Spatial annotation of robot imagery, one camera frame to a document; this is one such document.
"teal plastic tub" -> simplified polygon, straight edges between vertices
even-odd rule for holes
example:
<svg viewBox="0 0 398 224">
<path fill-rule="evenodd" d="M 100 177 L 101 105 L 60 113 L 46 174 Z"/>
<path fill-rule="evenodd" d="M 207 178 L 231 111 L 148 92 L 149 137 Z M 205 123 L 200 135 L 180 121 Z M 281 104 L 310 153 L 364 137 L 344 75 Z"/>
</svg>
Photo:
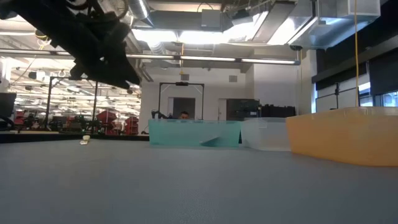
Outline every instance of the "teal plastic tub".
<svg viewBox="0 0 398 224">
<path fill-rule="evenodd" d="M 150 119 L 149 141 L 164 146 L 238 147 L 241 122 Z"/>
</svg>

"orange plastic tub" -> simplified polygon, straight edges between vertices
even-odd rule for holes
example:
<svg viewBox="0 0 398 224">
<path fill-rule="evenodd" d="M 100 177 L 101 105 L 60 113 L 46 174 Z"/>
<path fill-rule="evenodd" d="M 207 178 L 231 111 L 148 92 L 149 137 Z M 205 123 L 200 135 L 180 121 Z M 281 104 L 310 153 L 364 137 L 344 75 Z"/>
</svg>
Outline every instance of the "orange plastic tub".
<svg viewBox="0 0 398 224">
<path fill-rule="evenodd" d="M 293 153 L 365 166 L 398 166 L 398 108 L 345 108 L 286 119 Z"/>
</svg>

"plastic container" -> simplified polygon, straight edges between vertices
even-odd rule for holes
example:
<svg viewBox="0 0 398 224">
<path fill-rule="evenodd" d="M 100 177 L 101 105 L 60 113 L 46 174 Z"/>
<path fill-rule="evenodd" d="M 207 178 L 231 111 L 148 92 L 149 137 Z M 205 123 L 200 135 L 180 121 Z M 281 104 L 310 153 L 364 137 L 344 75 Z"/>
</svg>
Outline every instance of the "plastic container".
<svg viewBox="0 0 398 224">
<path fill-rule="evenodd" d="M 238 147 L 241 122 L 150 119 L 149 141 L 165 146 Z"/>
<path fill-rule="evenodd" d="M 285 118 L 248 118 L 242 122 L 244 147 L 265 151 L 290 151 Z"/>
<path fill-rule="evenodd" d="M 366 166 L 398 166 L 398 108 L 344 108 L 286 119 L 292 152 Z"/>
</svg>

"table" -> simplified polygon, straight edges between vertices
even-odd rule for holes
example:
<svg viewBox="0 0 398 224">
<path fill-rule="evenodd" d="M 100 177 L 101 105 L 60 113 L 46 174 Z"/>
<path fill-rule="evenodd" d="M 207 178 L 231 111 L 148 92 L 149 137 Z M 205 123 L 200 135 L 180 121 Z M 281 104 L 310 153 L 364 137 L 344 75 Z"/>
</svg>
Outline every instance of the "table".
<svg viewBox="0 0 398 224">
<path fill-rule="evenodd" d="M 398 168 L 244 148 L 0 144 L 0 223 L 398 223 Z"/>
</svg>

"person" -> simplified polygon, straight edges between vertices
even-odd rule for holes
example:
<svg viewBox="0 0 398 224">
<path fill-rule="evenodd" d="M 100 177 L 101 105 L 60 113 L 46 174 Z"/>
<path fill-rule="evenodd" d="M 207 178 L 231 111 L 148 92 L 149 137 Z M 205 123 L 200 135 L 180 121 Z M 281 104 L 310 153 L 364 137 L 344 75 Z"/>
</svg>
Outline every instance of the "person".
<svg viewBox="0 0 398 224">
<path fill-rule="evenodd" d="M 189 113 L 186 111 L 181 112 L 179 119 L 189 119 Z"/>
</svg>

